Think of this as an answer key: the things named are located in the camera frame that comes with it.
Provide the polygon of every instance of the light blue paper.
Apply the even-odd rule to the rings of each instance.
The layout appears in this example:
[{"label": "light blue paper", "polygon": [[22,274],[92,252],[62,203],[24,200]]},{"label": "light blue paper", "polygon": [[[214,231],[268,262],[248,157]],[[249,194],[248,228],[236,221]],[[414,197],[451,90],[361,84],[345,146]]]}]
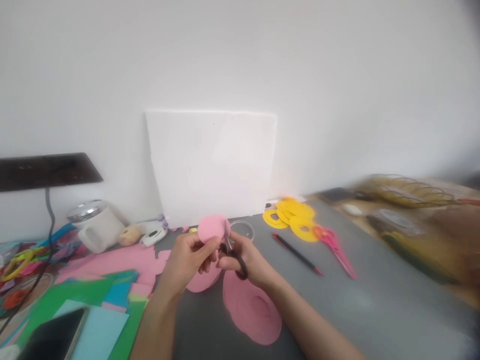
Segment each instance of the light blue paper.
[{"label": "light blue paper", "polygon": [[90,309],[71,360],[107,360],[129,315],[83,302],[65,300],[55,317],[82,307]]}]

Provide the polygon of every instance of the hand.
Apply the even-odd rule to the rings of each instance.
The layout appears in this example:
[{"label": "hand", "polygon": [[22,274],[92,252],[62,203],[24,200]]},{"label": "hand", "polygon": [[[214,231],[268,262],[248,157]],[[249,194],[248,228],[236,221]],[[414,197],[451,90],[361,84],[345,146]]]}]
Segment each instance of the hand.
[{"label": "hand", "polygon": [[[250,280],[252,284],[259,288],[264,288],[272,284],[274,280],[280,276],[267,260],[265,260],[249,238],[232,231],[230,233],[230,239],[235,242],[233,247],[245,262],[248,270],[248,280]],[[223,252],[219,252],[218,254],[220,261],[217,267],[224,270],[242,271],[240,263],[234,257],[226,256]]]},{"label": "hand", "polygon": [[217,261],[216,251],[220,247],[219,237],[203,244],[196,232],[179,235],[160,277],[162,292],[175,296],[181,294],[196,272],[210,271],[212,262]]}]

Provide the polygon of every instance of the blue paper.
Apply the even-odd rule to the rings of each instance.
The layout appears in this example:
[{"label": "blue paper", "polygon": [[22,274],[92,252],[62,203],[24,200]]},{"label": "blue paper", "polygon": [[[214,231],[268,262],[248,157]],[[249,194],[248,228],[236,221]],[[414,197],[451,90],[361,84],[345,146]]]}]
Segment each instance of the blue paper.
[{"label": "blue paper", "polygon": [[137,276],[138,273],[133,270],[119,273],[103,301],[127,309],[129,307],[127,295],[129,294],[130,286],[137,280]]},{"label": "blue paper", "polygon": [[129,317],[128,314],[66,300],[55,317],[82,307],[90,309],[71,360],[107,360]]}]

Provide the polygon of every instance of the black pencil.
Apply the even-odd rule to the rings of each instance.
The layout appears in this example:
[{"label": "black pencil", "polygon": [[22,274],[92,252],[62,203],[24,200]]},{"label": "black pencil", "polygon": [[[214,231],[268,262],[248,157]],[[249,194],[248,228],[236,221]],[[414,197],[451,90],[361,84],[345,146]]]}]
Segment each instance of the black pencil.
[{"label": "black pencil", "polygon": [[305,265],[307,265],[310,269],[316,272],[319,275],[322,275],[322,272],[316,267],[310,260],[308,260],[305,256],[299,253],[292,245],[290,245],[285,239],[283,239],[280,235],[276,232],[273,233],[273,238],[277,240],[280,244],[290,250],[297,258],[299,258]]}]

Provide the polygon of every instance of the black cable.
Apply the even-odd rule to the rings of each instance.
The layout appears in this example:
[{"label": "black cable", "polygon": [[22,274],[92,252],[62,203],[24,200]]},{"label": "black cable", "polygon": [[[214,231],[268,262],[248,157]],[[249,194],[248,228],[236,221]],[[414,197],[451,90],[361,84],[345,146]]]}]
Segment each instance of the black cable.
[{"label": "black cable", "polygon": [[23,299],[20,301],[20,303],[13,309],[13,312],[11,313],[11,315],[8,317],[8,319],[5,321],[5,323],[1,327],[0,335],[2,335],[2,333],[4,332],[7,325],[10,323],[10,321],[13,319],[13,317],[18,313],[18,311],[23,306],[23,304],[25,303],[27,298],[30,296],[30,294],[37,287],[37,285],[38,285],[40,279],[42,278],[45,270],[47,269],[47,267],[50,264],[50,260],[52,260],[52,255],[54,254],[54,247],[52,245],[52,233],[54,232],[55,215],[54,215],[54,212],[52,210],[52,205],[50,204],[50,188],[49,187],[45,188],[45,204],[46,204],[46,209],[47,209],[48,214],[50,215],[50,219],[51,219],[50,231],[48,232],[48,246],[50,247],[50,254],[48,254],[48,259],[46,260],[45,264],[43,265],[40,273],[38,274],[38,276],[35,280],[35,283],[31,287],[31,289],[28,291],[26,296],[23,297]]}]

